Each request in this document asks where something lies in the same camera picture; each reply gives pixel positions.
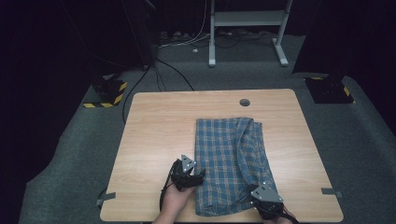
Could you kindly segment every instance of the yellow black hazard tape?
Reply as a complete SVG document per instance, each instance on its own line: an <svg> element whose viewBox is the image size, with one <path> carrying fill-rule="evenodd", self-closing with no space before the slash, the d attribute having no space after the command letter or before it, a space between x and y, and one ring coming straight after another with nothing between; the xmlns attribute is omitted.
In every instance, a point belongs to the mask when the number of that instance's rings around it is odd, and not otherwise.
<svg viewBox="0 0 396 224"><path fill-rule="evenodd" d="M87 108L96 108L96 107L112 107L113 104L110 103L84 103L84 107Z"/></svg>
<svg viewBox="0 0 396 224"><path fill-rule="evenodd" d="M113 107L119 105L124 94L127 82L120 82L120 84L113 85L112 91L107 95L105 102L84 102L83 105L86 108L97 108L97 107Z"/></svg>
<svg viewBox="0 0 396 224"><path fill-rule="evenodd" d="M122 95L124 93L124 90L126 88L126 82L122 83L122 85L120 85L120 90L119 90L119 95L116 97L116 99L113 102L113 105L118 105L122 99Z"/></svg>
<svg viewBox="0 0 396 224"><path fill-rule="evenodd" d="M306 77L305 84L316 104L356 104L347 87L326 77Z"/></svg>

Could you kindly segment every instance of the blue plaid cloth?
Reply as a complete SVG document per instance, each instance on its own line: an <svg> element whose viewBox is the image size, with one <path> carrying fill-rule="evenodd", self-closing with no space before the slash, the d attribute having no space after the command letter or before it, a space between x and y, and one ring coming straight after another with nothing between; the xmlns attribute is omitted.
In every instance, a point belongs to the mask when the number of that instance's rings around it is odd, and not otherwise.
<svg viewBox="0 0 396 224"><path fill-rule="evenodd" d="M265 182L276 190L262 139L262 124L250 118L198 119L195 173L206 169L196 188L195 212L213 217L249 209L249 185Z"/></svg>

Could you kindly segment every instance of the cable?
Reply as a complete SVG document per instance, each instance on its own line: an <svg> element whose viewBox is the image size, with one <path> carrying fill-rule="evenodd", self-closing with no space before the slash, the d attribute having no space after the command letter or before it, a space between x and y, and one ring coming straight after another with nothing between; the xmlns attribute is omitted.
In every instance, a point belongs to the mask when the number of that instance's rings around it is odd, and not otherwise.
<svg viewBox="0 0 396 224"><path fill-rule="evenodd" d="M233 43L231 46L227 46L227 47L224 47L224 46L222 46L222 45L220 45L220 44L218 44L218 43L215 43L215 45L217 46L217 47L220 47L220 48L222 48L222 49L230 49L230 48L232 48L232 47L235 47L237 44L239 44L239 42L241 41L241 37L239 37L239 36L237 36L237 40L236 40L236 42L235 43Z"/></svg>
<svg viewBox="0 0 396 224"><path fill-rule="evenodd" d="M165 63L165 62L161 61L159 58L157 58L157 61L160 62L160 63L163 63L163 64L167 65L168 67L171 67L172 69L174 69L175 71L177 71L177 72L184 78L184 80L187 82L187 84L189 84L191 90L192 90L192 91L195 91L195 89L192 87L192 85L191 85L190 82L186 79L186 77L184 77L184 75L181 74L181 72L179 72L174 66L170 65L169 63Z"/></svg>
<svg viewBox="0 0 396 224"><path fill-rule="evenodd" d="M86 44L85 41L84 41L84 38L82 37L82 35L81 35L81 33L79 32L79 30L78 30L76 24L74 23L74 21L73 21L71 15L70 15L70 13L69 13L69 11L67 11L66 5L64 4L64 0L61 0L61 4L62 4L62 8L64 9L64 13L67 15L67 18L70 20L70 22L71 22L71 24L72 24L72 26L73 26L73 29L76 31L76 33L77 33L77 35L78 35L78 38L79 38L80 41L82 42L82 44L83 44L85 50L87 51L87 53L88 53L89 55L91 55L93 58L96 58L96 59L98 59L98 60L101 60L101 61L103 61L103 62L105 62L105 63L111 63L111 64L116 65L116 66L120 66L120 67L124 67L124 68L133 69L131 66L127 66L127 65L124 65L124 64L120 64L120 63L113 63L113 62L111 62L111 61L109 61L109 60L106 60L106 59L104 59L104 58L101 58L101 57L97 56L96 54L93 54L92 52L90 52L90 50L88 49L87 44Z"/></svg>
<svg viewBox="0 0 396 224"><path fill-rule="evenodd" d="M143 79L143 77L146 76L146 74L148 73L149 69L150 69L150 66L148 67L148 70L146 70L146 72L143 74L143 76L142 76L141 78L139 78L139 80L137 80L137 82L134 84L134 86L131 88L131 90L128 92L128 94L127 94L126 97L125 97L124 103L123 103L123 105L122 105L122 120L123 120L124 124L126 124L125 113L124 113L124 111L125 111L125 105L126 105L126 100L128 99L129 95L131 95L132 91L133 91L134 88L137 86L137 84L139 84L140 81Z"/></svg>
<svg viewBox="0 0 396 224"><path fill-rule="evenodd" d="M188 40L188 41L186 41L186 42L183 42L183 43L162 45L162 46L159 46L159 48L161 49L161 48L166 48L166 47L170 47L170 46L189 45L189 44L191 44L191 43L195 43L194 40L195 40L196 38L198 38L198 36L200 36L201 33L202 33L202 31L204 30L205 20L206 20L206 9L207 9L207 2L206 2L206 0L205 0L204 20L203 20L203 22L202 22L201 30L200 30L200 32L198 33L198 35L195 36L195 38L193 38L193 39L191 39L191 40Z"/></svg>
<svg viewBox="0 0 396 224"><path fill-rule="evenodd" d="M163 83L163 76L161 75L160 70L158 70L158 67L156 65L154 65L154 69L155 69L155 73L157 74L157 86L158 86L158 89L160 91L162 91L161 88L160 88L160 83L158 82L158 77L160 77L161 83L163 84L163 88L165 89L165 91L167 91L166 86Z"/></svg>

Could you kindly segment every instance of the wooden table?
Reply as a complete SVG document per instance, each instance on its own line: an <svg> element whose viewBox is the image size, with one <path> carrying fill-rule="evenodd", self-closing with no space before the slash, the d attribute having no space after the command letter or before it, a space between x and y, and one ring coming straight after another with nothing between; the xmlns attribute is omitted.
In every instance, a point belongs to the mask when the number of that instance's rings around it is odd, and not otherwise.
<svg viewBox="0 0 396 224"><path fill-rule="evenodd" d="M240 100L248 99L249 106ZM172 163L194 157L197 119L249 117L262 123L266 155L278 193L300 222L339 222L343 213L292 90L148 92L134 96L108 184L116 198L104 221L152 221ZM222 217L195 215L195 195L177 221L261 222L249 209Z"/></svg>

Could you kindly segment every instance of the human arm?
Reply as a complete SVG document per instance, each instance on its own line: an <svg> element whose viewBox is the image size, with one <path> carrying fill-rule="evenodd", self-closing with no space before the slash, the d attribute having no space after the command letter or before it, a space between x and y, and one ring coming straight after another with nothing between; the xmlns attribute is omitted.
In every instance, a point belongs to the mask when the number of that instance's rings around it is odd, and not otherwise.
<svg viewBox="0 0 396 224"><path fill-rule="evenodd" d="M168 186L163 196L163 210L152 224L174 223L179 213L186 206L189 196L194 192L194 188L183 189L182 191L177 190L171 180L169 180Z"/></svg>

